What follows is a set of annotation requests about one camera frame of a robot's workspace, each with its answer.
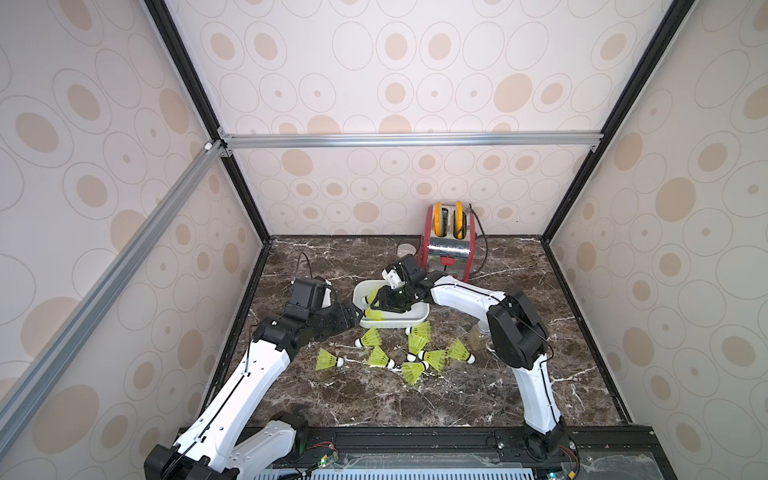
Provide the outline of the white plastic storage box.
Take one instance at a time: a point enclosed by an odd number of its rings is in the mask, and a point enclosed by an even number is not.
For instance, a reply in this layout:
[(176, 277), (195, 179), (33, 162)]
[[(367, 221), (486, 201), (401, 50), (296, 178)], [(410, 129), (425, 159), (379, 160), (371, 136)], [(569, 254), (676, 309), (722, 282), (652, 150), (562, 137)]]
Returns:
[[(385, 287), (387, 282), (385, 280), (364, 280), (356, 285), (352, 300), (353, 303), (363, 310), (363, 313), (370, 306), (366, 303), (365, 297), (375, 289), (381, 289)], [(364, 315), (360, 321), (360, 325), (363, 328), (379, 328), (379, 329), (397, 329), (407, 328), (409, 326), (417, 325), (424, 322), (429, 315), (430, 307), (426, 303), (416, 303), (408, 311), (404, 313), (390, 313), (386, 312), (386, 318), (381, 321), (367, 320)]]

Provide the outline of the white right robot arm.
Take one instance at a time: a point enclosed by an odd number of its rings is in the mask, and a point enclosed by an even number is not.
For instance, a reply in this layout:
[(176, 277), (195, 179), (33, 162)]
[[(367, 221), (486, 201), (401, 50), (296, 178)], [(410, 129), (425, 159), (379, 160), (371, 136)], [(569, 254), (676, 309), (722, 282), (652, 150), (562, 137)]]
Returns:
[(513, 370), (524, 407), (528, 455), (543, 461), (560, 450), (566, 431), (548, 372), (552, 349), (540, 316), (522, 291), (487, 290), (433, 272), (418, 282), (382, 286), (366, 296), (366, 303), (374, 311), (391, 313), (429, 303), (476, 318), (495, 355)]

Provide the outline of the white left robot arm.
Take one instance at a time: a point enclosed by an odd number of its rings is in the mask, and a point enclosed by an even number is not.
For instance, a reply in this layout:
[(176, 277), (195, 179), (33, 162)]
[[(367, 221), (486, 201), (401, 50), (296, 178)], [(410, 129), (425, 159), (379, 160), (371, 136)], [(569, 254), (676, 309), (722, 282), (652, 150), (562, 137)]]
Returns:
[(171, 447), (156, 445), (144, 462), (147, 479), (254, 479), (306, 447), (307, 422), (282, 413), (259, 432), (239, 437), (272, 384), (298, 351), (360, 323), (350, 302), (307, 309), (286, 306), (261, 321), (235, 371), (213, 401)]

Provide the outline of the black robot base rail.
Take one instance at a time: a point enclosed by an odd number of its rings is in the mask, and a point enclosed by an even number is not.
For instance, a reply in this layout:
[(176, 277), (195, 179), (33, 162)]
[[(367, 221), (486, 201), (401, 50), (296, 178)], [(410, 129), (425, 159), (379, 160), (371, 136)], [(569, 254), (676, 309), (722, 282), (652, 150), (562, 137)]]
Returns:
[(203, 416), (172, 446), (155, 446), (144, 462), (148, 479), (254, 479), (272, 465), (286, 465), (292, 479), (319, 479), (338, 459), (365, 455), (427, 455), (430, 479), (462, 478), (459, 463), (478, 455), (485, 466), (477, 479), (504, 474), (513, 463), (536, 479), (568, 464), (578, 479), (673, 479), (675, 473), (651, 428), (640, 425), (567, 428), (556, 422), (546, 432), (530, 426), (331, 427), (317, 428), (282, 412), (262, 429), (247, 427), (248, 415), (228, 420)]

